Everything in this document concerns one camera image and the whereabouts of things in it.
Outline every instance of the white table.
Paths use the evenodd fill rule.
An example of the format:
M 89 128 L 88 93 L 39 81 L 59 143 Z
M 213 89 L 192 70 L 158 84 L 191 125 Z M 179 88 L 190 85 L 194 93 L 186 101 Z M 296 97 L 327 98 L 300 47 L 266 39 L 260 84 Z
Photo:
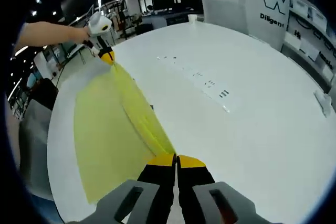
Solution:
M 300 223 L 323 199 L 336 168 L 336 114 L 323 116 L 313 95 L 321 89 L 284 55 L 204 23 L 154 30 L 114 50 L 154 105 L 178 154 L 203 161 L 215 181 L 252 200 L 258 214 L 272 222 Z M 165 56 L 182 57 L 223 80 L 240 106 L 225 112 L 163 64 Z M 50 185 L 64 221 L 83 219 L 95 208 L 86 202 L 76 162 L 74 93 L 70 83 L 62 85 L 48 136 Z

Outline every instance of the yellow cloth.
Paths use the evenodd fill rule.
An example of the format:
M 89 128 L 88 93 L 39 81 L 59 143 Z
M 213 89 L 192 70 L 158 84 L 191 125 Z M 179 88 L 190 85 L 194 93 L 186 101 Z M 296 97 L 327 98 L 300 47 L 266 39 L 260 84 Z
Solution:
M 125 180 L 137 179 L 155 156 L 174 153 L 141 91 L 116 64 L 77 94 L 74 135 L 89 203 Z

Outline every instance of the hand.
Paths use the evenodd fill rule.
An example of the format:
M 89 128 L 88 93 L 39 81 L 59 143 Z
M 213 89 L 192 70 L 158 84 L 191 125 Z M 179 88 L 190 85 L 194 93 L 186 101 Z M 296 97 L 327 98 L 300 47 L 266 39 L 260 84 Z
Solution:
M 74 28 L 71 40 L 77 44 L 81 44 L 89 38 L 89 27 L 85 26 L 83 28 Z

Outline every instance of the shelf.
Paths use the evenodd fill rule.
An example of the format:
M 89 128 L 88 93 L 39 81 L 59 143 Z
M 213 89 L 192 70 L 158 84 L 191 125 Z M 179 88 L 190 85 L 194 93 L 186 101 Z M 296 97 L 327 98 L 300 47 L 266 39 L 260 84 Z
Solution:
M 293 51 L 296 56 L 286 55 L 295 61 L 308 75 L 310 75 L 320 87 L 328 93 L 331 88 L 331 82 L 323 75 L 322 69 L 320 69 L 309 57 L 307 57 L 303 52 L 292 46 L 287 41 L 284 41 L 284 46 Z
M 318 32 L 320 32 L 326 39 L 327 41 L 336 49 L 336 42 L 333 42 L 332 39 L 329 37 L 329 35 L 323 31 L 321 28 L 319 28 L 318 26 L 316 26 L 316 24 L 310 20 L 308 17 L 304 17 L 301 13 L 297 12 L 295 9 L 293 9 L 292 7 L 289 8 L 289 11 L 294 13 L 296 16 L 302 18 L 303 20 L 305 20 L 307 23 L 309 23 L 312 27 L 314 27 Z

